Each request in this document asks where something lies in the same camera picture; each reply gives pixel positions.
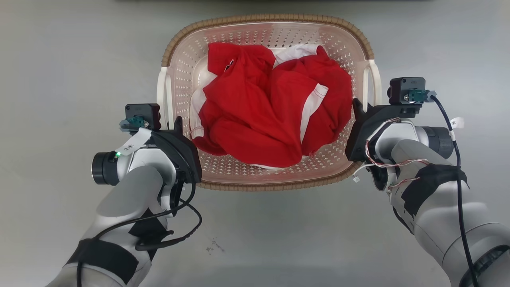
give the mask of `red fabric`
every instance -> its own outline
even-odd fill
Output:
[[[350,76],[322,47],[317,52],[273,69],[275,57],[264,46],[209,44],[208,69],[218,77],[203,89],[204,136],[193,142],[213,155],[276,168],[297,164],[302,155],[333,142],[350,119]],[[329,91],[301,144],[303,106],[317,83]]]

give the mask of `white tag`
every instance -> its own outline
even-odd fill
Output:
[[[450,120],[452,129],[462,129],[464,127],[464,118],[456,117]]]
[[[138,132],[115,151],[121,155],[130,155],[141,148],[150,138],[151,130],[140,128]]]

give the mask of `white fabric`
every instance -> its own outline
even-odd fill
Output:
[[[316,44],[302,44],[295,45],[289,47],[281,52],[276,53],[274,56],[276,58],[274,62],[274,67],[278,66],[283,62],[287,62],[294,59],[299,59],[305,56],[316,55],[317,48],[319,45]],[[210,75],[204,77],[207,81],[204,81],[198,89],[195,90],[193,95],[191,96],[191,105],[190,105],[190,129],[191,129],[191,138],[194,139],[199,136],[203,136],[203,126],[198,116],[200,109],[206,102],[206,94],[203,92],[203,88],[212,82],[216,75],[206,71]],[[301,142],[303,142],[304,134],[307,131],[308,122],[310,121],[310,116],[319,108],[322,100],[326,96],[328,91],[328,87],[317,84],[315,89],[310,93],[306,102],[304,103],[303,112],[301,115],[301,126],[300,126],[300,137]],[[275,169],[270,166],[253,164],[263,169]]]

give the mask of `brown woven rim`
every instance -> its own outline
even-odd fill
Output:
[[[202,20],[182,28],[168,44],[165,50],[165,54],[163,55],[163,60],[161,61],[161,66],[168,67],[170,65],[170,60],[177,45],[184,38],[186,38],[186,36],[193,32],[212,27],[260,22],[308,22],[340,27],[343,30],[349,32],[349,34],[351,34],[356,39],[356,41],[358,41],[361,48],[363,49],[363,53],[365,54],[365,59],[367,60],[374,59],[374,52],[372,51],[372,47],[370,46],[367,37],[365,37],[365,35],[363,35],[363,33],[358,28],[356,28],[356,26],[354,26],[352,23],[344,19],[331,16],[311,14],[254,14]],[[353,162],[348,168],[335,175],[295,182],[269,183],[269,184],[265,183],[241,184],[241,183],[219,183],[202,180],[202,182],[198,183],[197,185],[199,187],[207,189],[232,190],[242,192],[271,192],[278,190],[300,189],[339,182],[351,176],[354,173],[354,171],[360,166],[361,166],[360,162]]]

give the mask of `black cable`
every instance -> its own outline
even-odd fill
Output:
[[[453,131],[453,128],[451,127],[450,118],[446,114],[445,109],[443,108],[443,105],[441,105],[441,102],[436,98],[435,96],[431,95],[430,98],[437,104],[439,109],[441,110],[441,113],[443,114],[443,117],[445,118],[446,125],[448,126],[449,131]],[[453,148],[455,149],[455,155],[457,157],[457,166],[461,166],[461,153],[458,151],[457,141],[453,140]],[[468,262],[469,271],[471,273],[471,280],[473,281],[474,287],[479,287],[478,279],[476,278],[476,273],[473,267],[473,259],[471,258],[471,252],[469,251],[468,246],[468,239],[466,237],[466,227],[464,226],[464,211],[462,207],[462,182],[461,182],[461,176],[460,176],[460,170],[457,171],[457,205],[458,205],[458,225],[461,230],[461,239],[462,239],[462,245],[464,247],[464,253],[466,254],[466,260]]]
[[[171,142],[169,142],[167,139],[165,139],[164,137],[158,135],[156,132],[152,132],[151,135],[155,136],[155,137],[157,137],[159,139],[162,139],[162,140],[166,141],[168,144],[170,144],[175,149],[175,151],[177,151],[177,154],[179,154],[179,156],[181,157],[183,162],[186,163],[187,168],[188,168],[189,172],[191,173],[191,177],[190,177],[190,181],[191,181],[190,182],[191,183],[191,193],[190,193],[190,196],[188,197],[188,199],[186,201],[183,201],[182,199],[179,199],[179,201],[181,201],[182,204],[179,205],[179,206],[176,206],[173,209],[171,208],[168,211],[156,213],[156,214],[153,214],[153,215],[147,216],[147,217],[140,217],[140,218],[136,218],[136,219],[126,220],[124,222],[121,222],[121,223],[115,224],[113,226],[110,226],[110,227],[106,228],[105,230],[101,231],[100,233],[98,233],[96,236],[94,236],[92,238],[93,241],[99,240],[99,238],[101,236],[105,235],[106,233],[108,233],[108,232],[110,232],[110,231],[112,231],[112,230],[114,230],[116,228],[119,228],[119,227],[122,227],[122,226],[125,226],[125,225],[128,225],[128,224],[136,223],[136,222],[141,222],[141,221],[146,221],[146,220],[149,220],[149,219],[158,218],[158,217],[161,217],[161,216],[166,216],[166,215],[174,213],[174,212],[176,212],[178,210],[181,210],[181,209],[183,209],[186,206],[188,206],[192,211],[194,211],[195,214],[198,216],[198,219],[199,219],[198,224],[190,232],[188,232],[188,234],[186,234],[186,235],[184,235],[182,237],[179,237],[179,238],[175,238],[175,239],[172,239],[172,240],[161,242],[159,244],[140,245],[140,248],[144,248],[144,250],[153,250],[153,249],[164,248],[164,247],[168,247],[168,246],[171,246],[171,245],[175,245],[175,244],[177,244],[179,242],[182,242],[185,239],[189,238],[189,236],[191,236],[199,228],[199,226],[202,224],[202,215],[200,214],[200,212],[198,212],[198,210],[196,210],[193,206],[190,205],[191,200],[195,196],[196,182],[195,182],[195,179],[193,177],[193,171],[191,170],[191,167],[190,167],[189,163],[186,161],[184,156],[179,152],[179,150]],[[138,247],[139,243],[141,243],[141,242],[138,242],[136,244],[136,246],[135,246],[136,250],[138,250],[137,247]],[[78,265],[76,266],[76,283],[77,283],[76,287],[82,287],[82,270],[83,270],[83,262],[78,261]]]

